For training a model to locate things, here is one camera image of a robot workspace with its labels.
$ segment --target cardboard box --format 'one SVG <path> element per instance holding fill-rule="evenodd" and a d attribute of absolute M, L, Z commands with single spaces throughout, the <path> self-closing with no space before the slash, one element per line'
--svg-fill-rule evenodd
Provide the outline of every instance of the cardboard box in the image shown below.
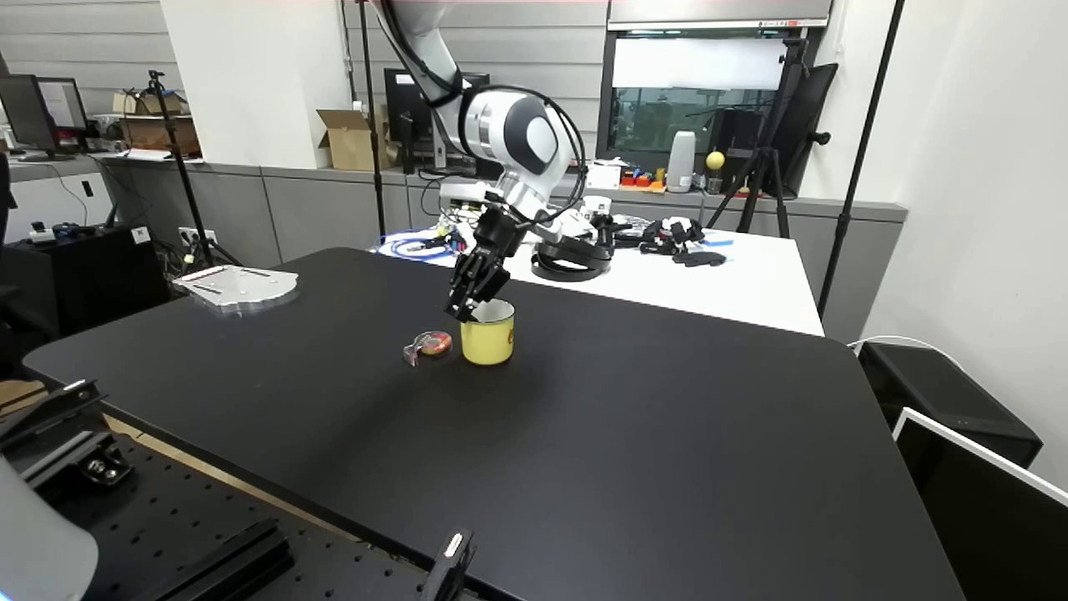
<path fill-rule="evenodd" d="M 128 146 L 171 150 L 171 138 L 160 117 L 128 117 L 122 138 L 128 138 Z M 173 121 L 173 138 L 177 138 L 179 157 L 199 157 L 199 141 L 189 117 Z"/>
<path fill-rule="evenodd" d="M 135 115 L 135 97 L 129 90 L 120 90 L 111 97 L 114 115 Z"/>
<path fill-rule="evenodd" d="M 333 172 L 372 175 L 371 124 L 359 112 L 320 112 L 328 124 L 328 155 Z"/>
<path fill-rule="evenodd" d="M 189 104 L 184 97 L 165 93 L 164 104 L 165 104 L 171 117 L 189 115 Z M 155 93 L 139 93 L 135 97 L 135 115 L 160 117 L 164 115 L 160 97 Z"/>

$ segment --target white wall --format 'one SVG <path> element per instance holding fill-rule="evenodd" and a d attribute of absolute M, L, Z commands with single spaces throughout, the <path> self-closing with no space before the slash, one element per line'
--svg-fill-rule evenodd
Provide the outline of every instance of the white wall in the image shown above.
<path fill-rule="evenodd" d="M 325 167 L 320 106 L 347 106 L 337 0 L 164 0 L 202 157 Z"/>
<path fill-rule="evenodd" d="M 830 132 L 833 141 L 810 150 L 802 196 L 840 200 L 849 190 L 892 7 L 894 0 L 833 5 L 817 55 L 817 63 L 837 63 L 820 117 L 820 132 Z M 916 161 L 915 132 L 932 117 L 932 93 L 949 68 L 943 57 L 950 55 L 964 7 L 968 5 L 908 0 L 859 200 L 894 200 L 903 207 L 915 200 L 901 175 Z"/>
<path fill-rule="evenodd" d="M 912 132 L 912 217 L 866 333 L 955 356 L 1040 436 L 1034 471 L 1068 489 L 1068 5 L 968 0 L 929 27 L 950 19 L 940 81 L 898 90 L 932 117 Z"/>

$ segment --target pole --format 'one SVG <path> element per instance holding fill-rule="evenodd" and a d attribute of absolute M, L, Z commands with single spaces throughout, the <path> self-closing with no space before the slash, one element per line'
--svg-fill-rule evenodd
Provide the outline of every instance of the pole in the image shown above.
<path fill-rule="evenodd" d="M 379 164 L 377 164 L 377 121 L 372 121 L 372 76 L 371 76 L 371 39 L 366 39 L 366 0 L 359 5 L 359 38 L 364 38 L 364 86 L 366 86 L 366 117 L 371 117 L 371 164 L 372 164 L 372 205 L 377 205 L 377 241 L 387 241 L 387 212 L 379 205 Z"/>
<path fill-rule="evenodd" d="M 164 115 L 171 155 L 173 155 L 173 164 L 177 164 L 177 177 L 179 177 L 179 186 L 184 186 L 189 213 L 193 213 L 199 262 L 207 268 L 213 268 L 213 258 L 211 258 L 211 249 L 207 249 L 207 235 L 202 235 L 202 222 L 199 222 L 199 205 L 196 205 L 196 194 L 193 194 L 193 185 L 189 185 L 187 161 L 179 157 L 179 146 L 177 146 L 177 134 L 173 134 L 173 121 L 171 121 L 171 106 L 165 106 L 165 93 L 164 93 L 164 81 L 160 76 L 164 76 L 164 72 L 149 72 L 147 74 L 147 90 L 155 93 L 155 100 L 160 100 L 160 115 Z"/>
<path fill-rule="evenodd" d="M 894 0 L 894 15 L 892 15 L 892 23 L 889 23 L 889 39 L 885 39 L 885 48 L 882 48 L 882 61 L 879 61 L 879 74 L 874 74 L 874 86 L 871 86 L 871 100 L 866 100 L 866 117 L 865 117 L 865 132 L 860 132 L 853 172 L 851 172 L 851 177 L 849 177 L 844 205 L 840 205 L 837 228 L 833 228 L 833 249 L 830 249 L 830 262 L 829 262 L 823 287 L 820 287 L 820 300 L 817 300 L 820 319 L 829 313 L 829 300 L 830 300 L 830 287 L 833 287 L 833 271 L 837 271 L 840 245 L 844 245 L 849 224 L 851 224 L 851 217 L 853 217 L 859 185 L 860 185 L 860 175 L 865 175 L 866 141 L 871 141 L 871 132 L 874 132 L 882 90 L 885 90 L 885 85 L 889 85 L 889 72 L 892 72 L 892 57 L 894 57 L 894 44 L 898 44 L 901 15 L 903 15 L 903 0 Z"/>

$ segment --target wall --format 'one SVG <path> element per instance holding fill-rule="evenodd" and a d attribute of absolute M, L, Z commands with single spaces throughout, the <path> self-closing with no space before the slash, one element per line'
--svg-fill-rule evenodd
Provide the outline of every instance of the wall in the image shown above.
<path fill-rule="evenodd" d="M 337 0 L 164 0 L 207 161 L 325 167 L 320 106 L 350 100 Z"/>
<path fill-rule="evenodd" d="M 89 115 L 164 72 L 179 90 L 160 0 L 0 0 L 0 55 L 12 74 L 75 76 Z"/>
<path fill-rule="evenodd" d="M 1068 5 L 1030 0 L 1021 16 L 1021 5 L 972 0 L 923 27 L 950 19 L 959 39 L 938 90 L 894 90 L 929 97 L 932 121 L 912 132 L 912 217 L 866 333 L 955 356 L 1040 436 L 1034 471 L 1068 489 Z"/>
<path fill-rule="evenodd" d="M 810 150 L 802 196 L 844 200 L 892 7 L 894 0 L 833 5 L 830 27 L 817 55 L 817 63 L 837 63 L 837 76 L 820 115 L 820 132 L 830 132 L 833 141 Z M 959 10 L 962 5 L 908 0 L 859 200 L 915 200 L 901 175 L 922 161 L 922 155 L 912 155 L 915 132 L 932 121 L 929 106 L 949 72 L 949 55 L 962 23 L 955 19 Z"/>
<path fill-rule="evenodd" d="M 366 97 L 358 7 L 342 7 L 350 27 L 358 97 Z M 555 97 L 583 134 L 588 155 L 594 155 L 600 112 L 605 16 L 608 0 L 484 0 L 455 5 L 440 29 L 460 72 L 491 74 L 496 85 L 535 86 Z M 399 61 L 379 33 L 372 10 L 366 10 L 366 23 L 372 97 L 382 104 L 379 72 L 399 68 Z"/>

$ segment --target window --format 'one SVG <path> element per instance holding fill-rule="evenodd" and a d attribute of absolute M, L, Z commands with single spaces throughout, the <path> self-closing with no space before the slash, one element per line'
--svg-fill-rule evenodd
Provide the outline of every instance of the window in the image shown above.
<path fill-rule="evenodd" d="M 768 29 L 612 33 L 597 155 L 654 172 L 695 132 L 704 157 L 725 112 L 771 112 L 780 57 Z"/>

